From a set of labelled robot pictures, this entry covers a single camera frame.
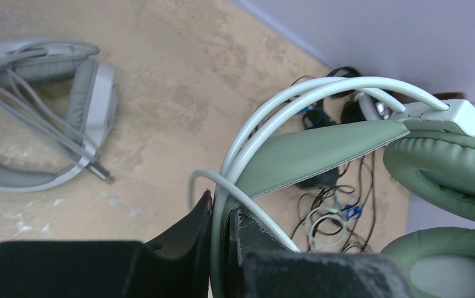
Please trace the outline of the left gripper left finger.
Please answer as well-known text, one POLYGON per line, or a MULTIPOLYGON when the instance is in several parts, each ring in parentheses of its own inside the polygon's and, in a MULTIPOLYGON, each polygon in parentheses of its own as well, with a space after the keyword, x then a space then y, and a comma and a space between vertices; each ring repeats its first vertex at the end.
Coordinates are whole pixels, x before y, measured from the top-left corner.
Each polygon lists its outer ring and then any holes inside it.
POLYGON ((206 297, 212 198, 140 241, 0 243, 0 297, 206 297))

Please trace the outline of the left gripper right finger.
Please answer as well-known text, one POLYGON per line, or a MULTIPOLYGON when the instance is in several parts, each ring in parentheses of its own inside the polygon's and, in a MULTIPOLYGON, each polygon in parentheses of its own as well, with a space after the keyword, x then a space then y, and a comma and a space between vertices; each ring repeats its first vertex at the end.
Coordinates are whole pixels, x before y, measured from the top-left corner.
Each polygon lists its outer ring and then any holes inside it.
POLYGON ((413 297, 413 292, 388 256, 295 253, 237 207, 227 222, 227 297, 413 297))

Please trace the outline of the white grey headphones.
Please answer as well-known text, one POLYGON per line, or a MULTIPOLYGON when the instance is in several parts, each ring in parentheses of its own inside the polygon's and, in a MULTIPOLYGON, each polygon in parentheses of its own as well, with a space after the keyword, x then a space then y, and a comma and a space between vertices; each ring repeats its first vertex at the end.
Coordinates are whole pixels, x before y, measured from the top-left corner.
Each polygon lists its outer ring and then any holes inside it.
POLYGON ((0 163, 0 191, 38 192, 57 187, 88 170, 107 184, 100 164, 118 95, 114 70, 94 60, 98 46, 78 40, 21 37, 0 42, 0 109, 70 161, 58 173, 25 171, 0 163), (64 116, 57 115, 34 87, 71 81, 64 116))

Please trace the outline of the mint green headphones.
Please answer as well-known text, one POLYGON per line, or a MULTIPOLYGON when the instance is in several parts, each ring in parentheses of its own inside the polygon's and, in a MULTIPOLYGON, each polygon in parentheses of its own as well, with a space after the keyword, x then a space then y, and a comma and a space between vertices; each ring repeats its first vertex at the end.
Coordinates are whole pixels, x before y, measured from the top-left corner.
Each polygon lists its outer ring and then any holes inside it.
POLYGON ((225 296, 222 248, 229 213, 257 196, 301 182, 383 148, 390 175, 417 197, 475 222, 475 105, 441 101, 409 83, 375 76, 324 77, 291 86, 260 106, 232 142, 215 180, 210 278, 225 296), (343 91, 366 93, 392 115, 277 136, 292 116, 343 91), (417 102, 403 104, 391 92, 417 102))

